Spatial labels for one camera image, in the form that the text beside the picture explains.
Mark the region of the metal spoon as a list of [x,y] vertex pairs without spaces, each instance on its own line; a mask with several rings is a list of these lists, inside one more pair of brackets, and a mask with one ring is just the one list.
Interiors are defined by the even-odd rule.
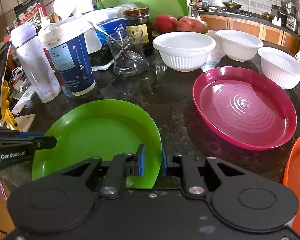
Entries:
[[134,51],[130,51],[130,50],[126,50],[124,48],[124,46],[122,45],[121,42],[115,40],[114,38],[112,38],[107,32],[105,32],[101,27],[99,27],[98,25],[93,24],[92,22],[88,21],[88,23],[95,29],[97,30],[99,33],[102,33],[103,35],[105,35],[107,38],[109,38],[111,41],[117,43],[120,48],[122,49],[123,54],[125,55],[126,58],[133,60],[135,62],[141,62],[143,60],[143,57],[141,55],[139,55],[138,53],[134,52]]

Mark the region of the clear glass cup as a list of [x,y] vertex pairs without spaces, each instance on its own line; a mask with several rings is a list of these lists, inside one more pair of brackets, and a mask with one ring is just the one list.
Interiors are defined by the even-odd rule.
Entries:
[[122,30],[110,34],[107,44],[114,59],[114,73],[129,77],[138,75],[149,66],[143,53],[143,33],[141,29]]

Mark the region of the green cutting board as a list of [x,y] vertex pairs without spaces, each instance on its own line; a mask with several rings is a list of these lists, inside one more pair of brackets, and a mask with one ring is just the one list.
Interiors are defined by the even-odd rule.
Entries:
[[133,3],[138,8],[148,7],[151,20],[159,15],[171,15],[175,18],[189,15],[186,0],[97,0],[97,7],[112,8],[125,3]]

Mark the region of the magenta plastic plate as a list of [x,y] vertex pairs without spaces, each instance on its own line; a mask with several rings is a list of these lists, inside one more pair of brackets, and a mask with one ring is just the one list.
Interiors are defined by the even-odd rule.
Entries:
[[287,143],[297,115],[289,96],[266,76],[226,66],[200,74],[192,97],[206,125],[225,141],[264,151]]

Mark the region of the red apple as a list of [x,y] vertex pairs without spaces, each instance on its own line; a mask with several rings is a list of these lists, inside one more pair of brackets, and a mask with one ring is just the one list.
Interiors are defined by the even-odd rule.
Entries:
[[178,21],[171,15],[159,15],[153,24],[157,33],[164,34],[176,31]]
[[200,20],[195,17],[183,17],[177,23],[177,31],[189,31],[196,33],[204,33],[204,27]]

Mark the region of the yellow phone stand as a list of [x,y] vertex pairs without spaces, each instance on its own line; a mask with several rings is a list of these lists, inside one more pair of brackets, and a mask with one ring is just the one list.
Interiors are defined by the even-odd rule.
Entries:
[[9,95],[10,95],[10,88],[8,86],[8,82],[6,80],[3,81],[2,85],[2,97],[1,97],[1,117],[0,123],[3,121],[6,122],[6,126],[12,130],[18,130],[19,126],[17,121],[15,120],[14,116],[12,115],[9,106]]

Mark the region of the wok on stove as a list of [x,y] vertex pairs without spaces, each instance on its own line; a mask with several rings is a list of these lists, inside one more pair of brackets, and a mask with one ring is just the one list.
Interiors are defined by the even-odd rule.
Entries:
[[240,9],[241,6],[242,6],[241,4],[239,4],[239,3],[237,3],[237,2],[234,2],[233,0],[224,1],[224,2],[223,2],[223,5],[224,5],[226,8],[234,9],[234,10]]

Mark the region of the white card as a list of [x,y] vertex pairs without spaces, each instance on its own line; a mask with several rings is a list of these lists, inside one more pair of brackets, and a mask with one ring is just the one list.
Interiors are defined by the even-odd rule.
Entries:
[[18,124],[18,130],[22,132],[28,132],[36,115],[35,114],[29,114],[24,116],[18,116],[15,118],[17,124]]

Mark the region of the blue tissue pack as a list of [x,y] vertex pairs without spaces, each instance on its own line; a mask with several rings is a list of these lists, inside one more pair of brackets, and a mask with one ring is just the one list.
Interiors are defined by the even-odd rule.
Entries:
[[[122,30],[126,30],[126,23],[124,18],[107,19],[105,21],[97,23],[97,26],[99,26],[109,35],[112,35],[113,33],[118,33]],[[99,31],[96,31],[96,33],[102,46],[107,46],[107,37]]]

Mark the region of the dark sauce jar red lid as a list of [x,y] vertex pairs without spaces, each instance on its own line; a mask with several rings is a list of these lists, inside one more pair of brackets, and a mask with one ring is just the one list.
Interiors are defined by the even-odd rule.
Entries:
[[123,12],[123,15],[129,34],[135,34],[137,30],[141,31],[144,54],[146,57],[150,56],[154,48],[149,7],[128,9]]

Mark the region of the green plastic plate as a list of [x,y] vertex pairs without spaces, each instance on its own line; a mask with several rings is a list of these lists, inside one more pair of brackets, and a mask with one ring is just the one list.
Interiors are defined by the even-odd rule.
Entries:
[[143,176],[127,179],[127,187],[151,189],[161,166],[161,136],[150,115],[139,106],[115,99],[104,99],[74,108],[46,132],[54,136],[53,149],[38,150],[32,164],[36,180],[91,157],[111,161],[121,153],[135,153],[145,146]]

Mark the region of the red apple right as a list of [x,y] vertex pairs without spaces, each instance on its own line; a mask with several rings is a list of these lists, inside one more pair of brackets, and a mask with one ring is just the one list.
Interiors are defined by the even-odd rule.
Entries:
[[200,20],[195,17],[183,17],[177,23],[177,31],[189,31],[196,33],[204,33],[204,27]]

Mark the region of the large white ribbed bowl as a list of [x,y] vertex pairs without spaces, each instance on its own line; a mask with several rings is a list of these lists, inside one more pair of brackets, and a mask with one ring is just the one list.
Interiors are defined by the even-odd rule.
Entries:
[[168,67],[179,72],[191,72],[205,64],[216,42],[205,34],[176,31],[156,37],[153,47]]

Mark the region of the purple white water bottle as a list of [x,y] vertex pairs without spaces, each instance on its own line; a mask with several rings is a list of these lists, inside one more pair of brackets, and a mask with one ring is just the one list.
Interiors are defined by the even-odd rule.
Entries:
[[35,26],[26,22],[11,31],[11,42],[20,64],[41,102],[52,101],[61,91]]

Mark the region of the blue paper cup white lid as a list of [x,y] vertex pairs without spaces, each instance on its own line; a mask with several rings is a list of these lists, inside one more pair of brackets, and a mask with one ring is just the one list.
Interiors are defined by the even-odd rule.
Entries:
[[74,96],[82,96],[95,87],[84,31],[78,22],[47,26],[40,42]]

